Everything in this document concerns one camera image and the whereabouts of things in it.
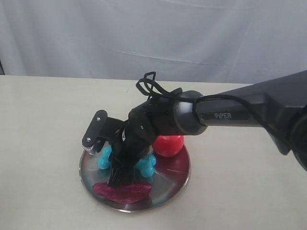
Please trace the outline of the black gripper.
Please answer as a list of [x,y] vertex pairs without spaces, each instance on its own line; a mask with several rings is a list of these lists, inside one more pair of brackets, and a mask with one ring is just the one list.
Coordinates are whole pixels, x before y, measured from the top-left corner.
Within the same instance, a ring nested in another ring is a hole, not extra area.
[[165,100],[148,100],[132,109],[111,144],[108,186],[132,184],[136,163],[161,135],[165,135]]

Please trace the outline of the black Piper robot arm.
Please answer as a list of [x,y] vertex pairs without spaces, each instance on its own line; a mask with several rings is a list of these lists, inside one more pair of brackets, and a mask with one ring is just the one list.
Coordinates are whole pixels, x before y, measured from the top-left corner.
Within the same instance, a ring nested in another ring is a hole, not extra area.
[[149,72],[136,86],[147,101],[129,112],[112,143],[109,185],[132,180],[133,168],[158,136],[195,136],[209,126],[262,127],[283,155],[307,166],[307,73],[256,83],[214,95],[171,92]]

